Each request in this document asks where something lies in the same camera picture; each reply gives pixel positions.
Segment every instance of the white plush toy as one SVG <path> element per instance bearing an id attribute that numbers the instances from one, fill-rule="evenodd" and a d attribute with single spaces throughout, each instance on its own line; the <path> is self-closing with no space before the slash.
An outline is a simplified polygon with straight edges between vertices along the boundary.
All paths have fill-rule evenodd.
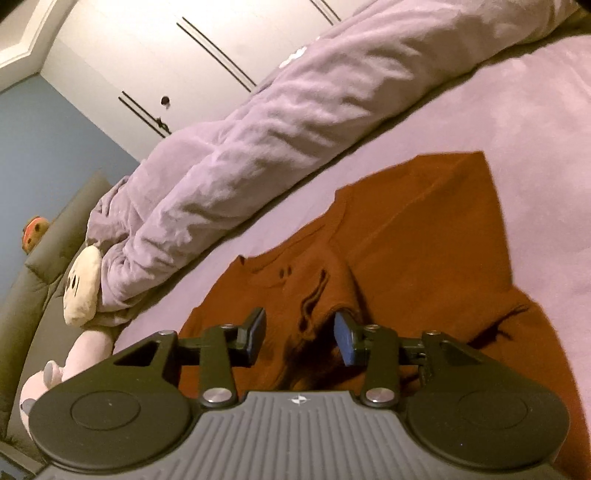
<path id="1" fill-rule="evenodd" d="M 50 360 L 43 370 L 29 377 L 22 386 L 19 403 L 22 424 L 29 436 L 29 412 L 39 397 L 56 385 L 109 358 L 114 341 L 113 329 L 88 328 L 75 341 L 64 367 Z"/>
<path id="2" fill-rule="evenodd" d="M 74 261 L 64 293 L 64 319 L 68 325 L 81 327 L 94 318 L 101 262 L 102 255 L 94 246 L 86 247 Z"/>
<path id="3" fill-rule="evenodd" d="M 25 382 L 21 390 L 21 420 L 29 436 L 29 412 L 35 402 L 51 388 L 109 358 L 115 343 L 115 329 L 101 326 L 96 313 L 100 289 L 102 256 L 96 247 L 86 247 L 68 273 L 64 292 L 64 320 L 85 328 L 75 341 L 64 367 L 50 360 L 45 368 Z"/>

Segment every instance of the plush toy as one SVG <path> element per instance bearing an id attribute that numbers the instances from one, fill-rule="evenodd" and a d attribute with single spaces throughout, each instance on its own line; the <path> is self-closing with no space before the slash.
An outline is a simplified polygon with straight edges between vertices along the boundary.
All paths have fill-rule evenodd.
<path id="1" fill-rule="evenodd" d="M 45 235 L 49 225 L 50 223 L 46 218 L 39 216 L 31 218 L 27 222 L 25 228 L 22 229 L 22 249 L 27 255 L 41 241 L 41 237 Z"/>
<path id="2" fill-rule="evenodd" d="M 29 377 L 22 386 L 19 403 L 22 424 L 29 436 L 29 413 L 39 397 L 56 385 L 109 358 L 114 341 L 113 329 L 90 327 L 75 341 L 64 367 L 51 360 L 43 370 Z"/>
<path id="3" fill-rule="evenodd" d="M 64 320 L 81 327 L 95 317 L 100 289 L 102 256 L 98 248 L 86 247 L 74 261 L 64 293 Z"/>

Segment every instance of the circular pad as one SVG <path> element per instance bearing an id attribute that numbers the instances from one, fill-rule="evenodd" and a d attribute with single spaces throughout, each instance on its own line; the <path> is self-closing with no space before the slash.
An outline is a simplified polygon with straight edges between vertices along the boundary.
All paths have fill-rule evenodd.
<path id="1" fill-rule="evenodd" d="M 458 409 L 465 420 L 488 430 L 510 429 L 527 415 L 523 400 L 507 392 L 469 393 L 459 401 Z"/>
<path id="2" fill-rule="evenodd" d="M 52 463 L 117 473 L 170 451 L 191 421 L 187 398 L 161 378 L 122 368 L 105 382 L 77 375 L 42 395 L 31 410 L 33 440 Z"/>
<path id="3" fill-rule="evenodd" d="M 94 392 L 74 403 L 72 418 L 89 430 L 115 430 L 135 420 L 140 409 L 139 402 L 128 393 Z"/>

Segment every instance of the blue wall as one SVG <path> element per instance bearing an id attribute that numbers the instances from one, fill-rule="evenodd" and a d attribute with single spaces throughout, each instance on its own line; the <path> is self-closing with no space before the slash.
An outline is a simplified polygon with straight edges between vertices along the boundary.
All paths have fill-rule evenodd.
<path id="1" fill-rule="evenodd" d="M 26 259 L 27 220 L 54 218 L 94 171 L 114 183 L 137 165 L 40 76 L 0 93 L 0 302 Z"/>

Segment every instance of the bed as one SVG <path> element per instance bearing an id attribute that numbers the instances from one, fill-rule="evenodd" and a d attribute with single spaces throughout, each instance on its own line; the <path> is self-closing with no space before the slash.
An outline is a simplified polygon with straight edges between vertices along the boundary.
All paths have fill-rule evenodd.
<path id="1" fill-rule="evenodd" d="M 590 34 L 591 19 L 576 14 L 549 37 L 505 50 L 432 90 L 153 290 L 129 311 L 115 351 L 159 330 L 180 330 L 238 255 L 256 256 L 286 240 L 324 213 L 338 188 L 419 154 L 483 151 L 515 283 L 558 332 L 589 425 Z"/>

